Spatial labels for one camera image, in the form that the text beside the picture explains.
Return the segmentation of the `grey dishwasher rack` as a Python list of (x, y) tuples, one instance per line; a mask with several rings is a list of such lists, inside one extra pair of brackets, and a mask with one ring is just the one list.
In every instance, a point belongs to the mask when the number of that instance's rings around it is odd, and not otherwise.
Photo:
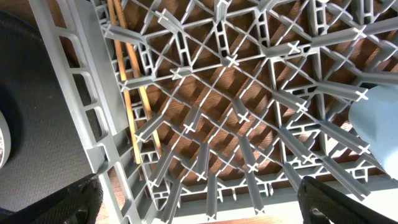
[(288, 214), (306, 176), (367, 203), (397, 197), (348, 119), (397, 84), (396, 1), (121, 5), (126, 29), (113, 1), (30, 2), (112, 222)]

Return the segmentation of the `round black serving tray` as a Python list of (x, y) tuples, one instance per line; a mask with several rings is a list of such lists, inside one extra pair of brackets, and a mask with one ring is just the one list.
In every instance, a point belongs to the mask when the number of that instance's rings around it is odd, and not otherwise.
[(17, 212), (91, 174), (37, 29), (1, 13), (1, 112), (11, 153), (1, 168), (1, 208)]

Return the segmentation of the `grey plate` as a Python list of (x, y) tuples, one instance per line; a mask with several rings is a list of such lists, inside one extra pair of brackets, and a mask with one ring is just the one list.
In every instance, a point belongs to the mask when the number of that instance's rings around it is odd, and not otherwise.
[(1, 113), (1, 168), (3, 168), (11, 152), (11, 135), (4, 115)]

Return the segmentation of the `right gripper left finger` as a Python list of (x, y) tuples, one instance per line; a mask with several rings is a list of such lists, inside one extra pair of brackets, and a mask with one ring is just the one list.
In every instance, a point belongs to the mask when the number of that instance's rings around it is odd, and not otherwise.
[(102, 202), (99, 178), (90, 174), (17, 212), (2, 208), (1, 224), (91, 224), (96, 222)]

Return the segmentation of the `blue plastic cup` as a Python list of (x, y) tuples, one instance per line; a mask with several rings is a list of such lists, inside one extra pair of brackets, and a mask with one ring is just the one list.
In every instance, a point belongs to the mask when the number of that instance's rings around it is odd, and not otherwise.
[(348, 118), (382, 168), (397, 179), (397, 87), (379, 85), (352, 103)]

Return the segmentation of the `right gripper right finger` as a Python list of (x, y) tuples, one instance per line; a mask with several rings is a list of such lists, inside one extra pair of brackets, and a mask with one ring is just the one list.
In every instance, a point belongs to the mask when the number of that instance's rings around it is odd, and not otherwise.
[(397, 224), (313, 177), (304, 177), (297, 192), (304, 224)]

